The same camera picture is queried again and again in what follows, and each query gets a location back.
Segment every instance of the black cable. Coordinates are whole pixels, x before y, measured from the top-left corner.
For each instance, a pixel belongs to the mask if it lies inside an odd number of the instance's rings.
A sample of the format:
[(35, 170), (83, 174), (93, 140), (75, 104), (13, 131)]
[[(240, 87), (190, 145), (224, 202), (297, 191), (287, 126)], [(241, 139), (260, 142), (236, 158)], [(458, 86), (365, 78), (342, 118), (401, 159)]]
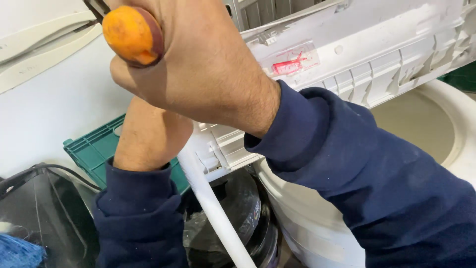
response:
[(38, 169), (42, 169), (42, 168), (59, 168), (59, 169), (62, 169), (70, 174), (72, 174), (73, 176), (75, 176), (78, 180), (80, 180), (81, 182), (83, 182), (84, 184), (86, 184), (87, 186), (95, 189), (95, 190), (98, 190), (98, 191), (101, 191), (102, 189), (97, 187), (96, 185), (90, 183), (89, 181), (87, 181), (85, 178), (83, 178), (81, 175), (79, 175), (78, 173), (76, 173), (75, 171), (65, 167), (65, 166), (62, 166), (62, 165), (56, 165), (56, 164), (38, 164), (38, 165), (34, 165), (32, 166), (31, 168), (29, 169), (26, 169), (26, 170), (23, 170), (22, 172), (16, 174), (16, 175), (13, 175), (11, 176), (10, 178), (8, 179), (5, 179), (4, 181), (1, 181), (0, 182), (0, 188), (3, 184), (7, 184), (8, 182), (14, 182), (16, 179), (20, 178), (20, 177), (23, 177), (24, 175), (32, 172), (32, 171), (35, 171), (35, 170), (38, 170)]

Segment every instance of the washing machine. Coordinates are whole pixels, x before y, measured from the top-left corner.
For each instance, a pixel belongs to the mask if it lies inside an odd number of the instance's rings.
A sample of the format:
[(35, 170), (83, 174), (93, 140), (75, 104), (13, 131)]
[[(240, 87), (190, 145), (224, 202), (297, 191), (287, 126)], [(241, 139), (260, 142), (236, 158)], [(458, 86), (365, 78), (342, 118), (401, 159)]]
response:
[[(476, 186), (476, 102), (438, 80), (371, 109), (377, 126), (430, 154)], [(285, 182), (266, 160), (254, 164), (268, 191), (284, 238), (310, 268), (365, 267), (365, 251), (342, 214), (315, 190)]]

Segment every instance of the navy blue sweatshirt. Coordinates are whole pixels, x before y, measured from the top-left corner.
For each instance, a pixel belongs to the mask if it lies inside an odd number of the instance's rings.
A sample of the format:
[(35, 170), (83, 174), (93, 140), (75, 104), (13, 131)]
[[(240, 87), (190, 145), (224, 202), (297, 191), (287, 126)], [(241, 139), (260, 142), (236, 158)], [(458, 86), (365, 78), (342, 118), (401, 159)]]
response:
[[(322, 88), (284, 82), (262, 139), (245, 135), (280, 178), (339, 209), (368, 268), (476, 267), (476, 195), (416, 146), (376, 126), (370, 111)], [(107, 166), (97, 197), (99, 267), (187, 267), (180, 196), (170, 170)]]

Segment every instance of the hand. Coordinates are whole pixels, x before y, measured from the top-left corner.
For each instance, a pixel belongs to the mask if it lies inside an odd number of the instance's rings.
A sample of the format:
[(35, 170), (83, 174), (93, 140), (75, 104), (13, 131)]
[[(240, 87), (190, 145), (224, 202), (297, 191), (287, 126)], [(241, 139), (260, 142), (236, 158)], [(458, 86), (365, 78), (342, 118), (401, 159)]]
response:
[(127, 110), (113, 166), (152, 171), (177, 156), (192, 135), (192, 121), (134, 97)]
[(109, 0), (142, 7), (157, 19), (164, 58), (137, 69), (111, 62), (114, 81), (149, 104), (204, 123), (262, 137), (279, 107), (280, 87), (262, 71), (221, 0)]

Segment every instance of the white plastic rod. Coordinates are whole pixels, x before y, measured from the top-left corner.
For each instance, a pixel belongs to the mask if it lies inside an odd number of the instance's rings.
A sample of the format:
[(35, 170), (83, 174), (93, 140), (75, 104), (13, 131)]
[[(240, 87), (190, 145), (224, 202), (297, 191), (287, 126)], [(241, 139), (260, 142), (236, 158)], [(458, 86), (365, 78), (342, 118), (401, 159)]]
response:
[(193, 154), (189, 153), (188, 144), (177, 155), (183, 173), (190, 183), (193, 193), (207, 215), (210, 224), (220, 238), (237, 268), (256, 268), (235, 229), (230, 223), (225, 211), (211, 189), (203, 171), (200, 169)]

